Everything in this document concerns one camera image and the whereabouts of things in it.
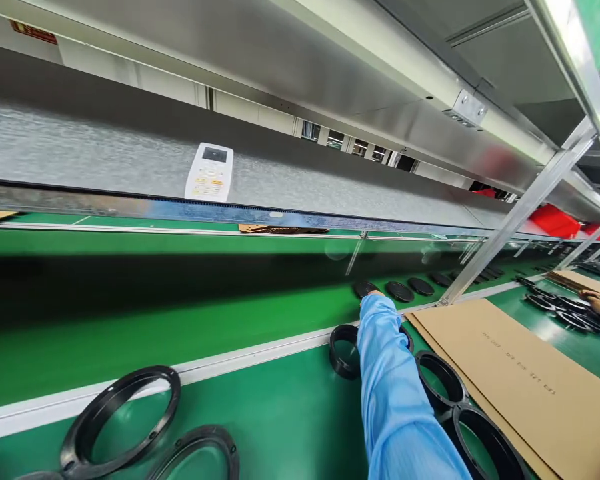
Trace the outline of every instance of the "black round lid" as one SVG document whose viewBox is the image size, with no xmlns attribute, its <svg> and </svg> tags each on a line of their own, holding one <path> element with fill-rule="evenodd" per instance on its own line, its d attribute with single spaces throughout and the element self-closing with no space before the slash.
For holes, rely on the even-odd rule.
<svg viewBox="0 0 600 480">
<path fill-rule="evenodd" d="M 540 310 L 555 311 L 555 307 L 540 295 L 525 295 L 525 300 Z"/>
<path fill-rule="evenodd" d="M 573 327 L 578 331 L 588 332 L 592 330 L 588 324 L 570 312 L 557 311 L 555 316 L 566 326 Z"/>
<path fill-rule="evenodd" d="M 362 298 L 362 297 L 366 297 L 370 291 L 378 290 L 378 287 L 376 287 L 371 282 L 358 282 L 358 283 L 354 284 L 353 290 L 355 291 L 355 294 L 358 297 Z"/>
<path fill-rule="evenodd" d="M 434 283 L 437 283 L 441 287 L 448 287 L 448 286 L 450 286 L 450 284 L 452 282 L 452 280 L 448 276 L 443 275 L 442 273 L 438 273 L 438 272 L 430 273 L 429 278 L 431 280 L 433 280 Z"/>
<path fill-rule="evenodd" d="M 418 292 L 420 295 L 424 295 L 426 297 L 433 295 L 433 287 L 430 286 L 427 282 L 418 278 L 410 278 L 409 286 Z"/>
<path fill-rule="evenodd" d="M 400 282 L 388 282 L 386 285 L 389 294 L 396 300 L 408 303 L 413 300 L 413 292 Z"/>
</svg>

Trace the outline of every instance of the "black plastic ring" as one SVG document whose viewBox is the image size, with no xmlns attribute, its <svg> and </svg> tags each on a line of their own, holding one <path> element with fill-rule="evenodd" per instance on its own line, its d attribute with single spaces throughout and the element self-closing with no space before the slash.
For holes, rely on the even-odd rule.
<svg viewBox="0 0 600 480">
<path fill-rule="evenodd" d="M 425 393 L 431 406 L 438 411 L 446 411 L 454 406 L 469 400 L 469 393 L 460 376 L 451 366 L 434 352 L 420 350 L 415 354 L 420 382 L 425 388 Z M 422 367 L 428 368 L 447 390 L 449 398 L 445 398 L 434 390 L 429 381 L 422 374 Z"/>
<path fill-rule="evenodd" d="M 555 306 L 549 302 L 545 297 L 540 295 L 525 295 L 525 300 L 534 304 L 536 307 L 546 311 L 555 311 Z"/>
<path fill-rule="evenodd" d="M 470 428 L 482 441 L 498 471 L 499 478 L 509 480 L 529 480 L 531 478 L 520 454 L 494 422 L 480 410 L 464 404 L 454 407 L 451 415 L 442 421 L 442 426 L 464 460 L 472 478 L 487 480 L 490 477 L 471 454 L 462 436 L 460 422 Z"/>
<path fill-rule="evenodd" d="M 164 379 L 169 382 L 171 398 L 164 415 L 150 434 L 134 448 L 105 463 L 90 460 L 93 445 L 107 420 L 144 386 Z M 74 420 L 60 450 L 62 473 L 71 480 L 88 480 L 104 477 L 122 467 L 140 460 L 173 420 L 180 402 L 180 377 L 169 367 L 156 365 L 125 375 L 101 392 Z"/>
<path fill-rule="evenodd" d="M 329 337 L 329 361 L 333 371 L 347 380 L 355 380 L 360 376 L 360 364 L 352 365 L 344 360 L 335 351 L 335 342 L 344 340 L 358 348 L 358 327 L 353 325 L 339 325 L 334 328 Z"/>
<path fill-rule="evenodd" d="M 398 329 L 400 330 L 400 333 L 404 333 L 407 337 L 407 340 L 409 342 L 409 344 L 407 345 L 407 348 L 409 349 L 409 351 L 411 353 L 413 353 L 413 339 L 411 338 L 409 332 L 407 331 L 407 329 L 405 328 L 404 325 L 400 324 L 400 328 Z"/>
<path fill-rule="evenodd" d="M 240 455 L 229 432 L 220 425 L 203 425 L 188 432 L 173 444 L 149 473 L 146 480 L 165 480 L 183 460 L 204 447 L 220 450 L 227 459 L 227 480 L 240 477 Z"/>
</svg>

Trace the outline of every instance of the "worker's arm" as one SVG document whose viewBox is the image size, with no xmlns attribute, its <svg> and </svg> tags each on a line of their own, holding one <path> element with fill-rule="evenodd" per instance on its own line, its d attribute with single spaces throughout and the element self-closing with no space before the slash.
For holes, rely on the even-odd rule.
<svg viewBox="0 0 600 480">
<path fill-rule="evenodd" d="M 471 476 L 433 416 L 393 302 L 362 299 L 358 351 L 369 480 L 462 479 Z"/>
</svg>

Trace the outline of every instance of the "black rubber gasket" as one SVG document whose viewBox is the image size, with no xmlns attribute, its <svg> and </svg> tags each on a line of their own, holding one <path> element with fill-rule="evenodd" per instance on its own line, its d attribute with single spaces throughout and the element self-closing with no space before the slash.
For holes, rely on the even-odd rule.
<svg viewBox="0 0 600 480">
<path fill-rule="evenodd" d="M 546 300 L 549 300 L 553 304 L 556 304 L 558 302 L 557 295 L 554 295 L 548 291 L 544 291 L 544 290 L 542 290 L 542 288 L 538 288 L 534 285 L 526 285 L 526 287 L 527 287 L 527 290 L 529 290 L 532 294 L 537 295 L 542 298 L 545 298 Z"/>
<path fill-rule="evenodd" d="M 409 290 L 408 286 L 403 285 L 400 282 L 388 282 L 385 285 L 385 288 L 394 299 L 401 302 L 409 303 L 415 298 L 413 292 Z"/>
<path fill-rule="evenodd" d="M 355 380 L 360 376 L 360 364 L 352 365 L 344 360 L 335 351 L 335 343 L 343 340 L 358 348 L 358 327 L 353 325 L 339 325 L 334 328 L 329 336 L 329 361 L 333 371 L 347 380 Z"/>
<path fill-rule="evenodd" d="M 564 308 L 567 309 L 567 311 L 582 314 L 587 313 L 587 307 L 589 304 L 583 300 L 572 300 L 568 297 L 563 297 L 562 295 L 558 295 L 557 300 Z"/>
<path fill-rule="evenodd" d="M 552 305 L 546 298 L 539 295 L 526 294 L 525 300 L 540 310 L 555 311 L 555 306 Z"/>
<path fill-rule="evenodd" d="M 214 447 L 227 460 L 227 480 L 240 477 L 240 455 L 229 432 L 220 425 L 203 425 L 179 438 L 149 472 L 146 480 L 166 480 L 188 456 L 204 447 Z"/>
<path fill-rule="evenodd" d="M 407 337 L 407 341 L 409 342 L 407 344 L 407 348 L 409 349 L 409 351 L 411 353 L 413 353 L 413 339 L 411 338 L 409 332 L 407 331 L 407 329 L 405 328 L 404 325 L 400 324 L 400 328 L 398 329 L 400 331 L 400 333 L 404 333 L 405 336 Z"/>
<path fill-rule="evenodd" d="M 446 416 L 441 424 L 474 480 L 487 480 L 490 476 L 478 465 L 476 458 L 469 450 L 462 436 L 461 423 L 468 427 L 485 446 L 499 478 L 530 480 L 529 470 L 504 433 L 480 410 L 469 404 L 463 404 L 454 407 L 451 414 Z"/>
<path fill-rule="evenodd" d="M 353 286 L 353 291 L 359 298 L 366 297 L 372 290 L 379 290 L 379 288 L 367 281 L 358 282 Z"/>
<path fill-rule="evenodd" d="M 592 320 L 586 315 L 582 315 L 580 313 L 571 312 L 571 314 L 576 317 L 578 320 L 586 324 L 594 333 L 600 333 L 600 324 L 595 320 Z"/>
<path fill-rule="evenodd" d="M 425 297 L 430 297 L 433 295 L 433 287 L 422 279 L 412 277 L 407 283 L 412 290 L 415 290 L 416 293 L 419 293 L 420 295 L 424 295 Z"/>
<path fill-rule="evenodd" d="M 442 358 L 434 352 L 420 350 L 415 354 L 415 362 L 418 366 L 418 375 L 420 382 L 425 388 L 425 393 L 431 406 L 440 412 L 444 412 L 454 406 L 469 400 L 469 394 L 465 384 L 462 383 L 460 376 L 455 370 Z M 422 367 L 428 368 L 436 377 L 440 379 L 442 385 L 447 390 L 449 398 L 440 395 L 429 384 L 429 381 L 422 374 Z"/>
<path fill-rule="evenodd" d="M 555 312 L 555 317 L 560 320 L 564 326 L 574 328 L 582 333 L 587 333 L 593 330 L 586 322 L 582 321 L 580 318 L 570 312 L 557 311 Z"/>
<path fill-rule="evenodd" d="M 136 392 L 160 379 L 169 382 L 171 398 L 164 415 L 158 420 L 150 434 L 134 448 L 113 460 L 98 464 L 92 463 L 90 457 L 93 446 L 107 420 Z M 137 462 L 169 426 L 179 402 L 180 377 L 175 370 L 156 365 L 125 375 L 94 398 L 71 424 L 60 450 L 62 474 L 71 480 L 96 479 Z"/>
<path fill-rule="evenodd" d="M 451 285 L 451 282 L 453 280 L 451 280 L 448 276 L 442 274 L 442 273 L 438 273 L 438 272 L 433 272 L 429 274 L 429 278 L 437 285 L 440 285 L 441 287 L 448 287 Z"/>
</svg>

